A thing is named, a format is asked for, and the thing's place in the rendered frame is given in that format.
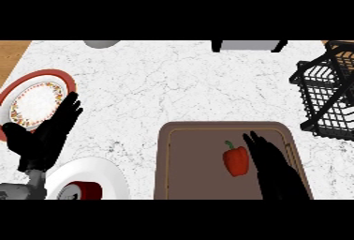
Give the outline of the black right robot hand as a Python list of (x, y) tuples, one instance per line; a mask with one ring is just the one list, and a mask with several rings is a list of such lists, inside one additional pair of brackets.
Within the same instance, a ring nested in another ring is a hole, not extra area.
[(244, 134), (248, 144), (263, 199), (267, 201), (309, 201), (310, 196), (300, 174), (286, 162), (278, 147), (253, 131)]

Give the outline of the red bell pepper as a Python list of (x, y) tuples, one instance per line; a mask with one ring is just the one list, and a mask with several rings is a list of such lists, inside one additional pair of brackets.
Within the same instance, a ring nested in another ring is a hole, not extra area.
[(225, 141), (229, 150), (223, 154), (227, 171), (233, 177), (245, 175), (250, 171), (250, 155), (244, 146), (235, 147), (230, 141)]

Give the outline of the brown tray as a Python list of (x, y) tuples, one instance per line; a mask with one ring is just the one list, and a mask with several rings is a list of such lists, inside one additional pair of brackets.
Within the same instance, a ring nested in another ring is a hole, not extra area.
[(245, 146), (242, 136), (256, 133), (275, 144), (288, 164), (304, 174), (291, 130), (279, 122), (170, 122), (160, 131), (157, 200), (260, 200), (256, 166), (232, 176), (223, 154)]

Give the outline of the red-rimmed floral plate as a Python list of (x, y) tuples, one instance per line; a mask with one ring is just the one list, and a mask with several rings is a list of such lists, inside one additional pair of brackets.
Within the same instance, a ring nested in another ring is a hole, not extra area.
[(8, 140), (2, 129), (8, 122), (34, 132), (76, 91), (76, 80), (59, 69), (43, 69), (22, 76), (0, 92), (0, 141)]

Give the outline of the white plate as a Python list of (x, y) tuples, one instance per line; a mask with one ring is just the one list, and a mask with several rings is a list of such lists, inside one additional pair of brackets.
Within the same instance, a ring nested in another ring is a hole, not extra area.
[(68, 162), (48, 177), (48, 200), (58, 200), (62, 188), (74, 181), (96, 182), (102, 187), (101, 200), (129, 199), (129, 185), (118, 166), (102, 157), (83, 157)]

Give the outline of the grey appliance with black legs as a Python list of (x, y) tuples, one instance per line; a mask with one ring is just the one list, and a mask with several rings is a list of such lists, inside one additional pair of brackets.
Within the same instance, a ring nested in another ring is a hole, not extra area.
[(219, 53), (226, 50), (270, 51), (279, 53), (286, 46), (286, 40), (214, 40), (211, 50)]

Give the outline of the grey round object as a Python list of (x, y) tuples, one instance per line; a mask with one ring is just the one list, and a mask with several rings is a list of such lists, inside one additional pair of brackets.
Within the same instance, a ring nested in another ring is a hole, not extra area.
[(105, 49), (118, 43), (117, 40), (86, 40), (84, 44), (93, 49)]

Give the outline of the red can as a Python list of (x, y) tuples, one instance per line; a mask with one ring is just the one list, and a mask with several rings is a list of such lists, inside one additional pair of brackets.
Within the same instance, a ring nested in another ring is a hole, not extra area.
[(102, 187), (96, 182), (74, 181), (59, 191), (59, 200), (99, 200), (102, 198)]

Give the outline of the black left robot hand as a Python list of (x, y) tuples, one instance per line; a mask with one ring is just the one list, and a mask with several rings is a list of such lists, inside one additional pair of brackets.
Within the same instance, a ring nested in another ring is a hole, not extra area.
[(21, 156), (18, 171), (46, 172), (55, 166), (81, 112), (79, 94), (71, 92), (59, 104), (53, 117), (40, 124), (34, 133), (15, 123), (2, 126), (8, 147)]

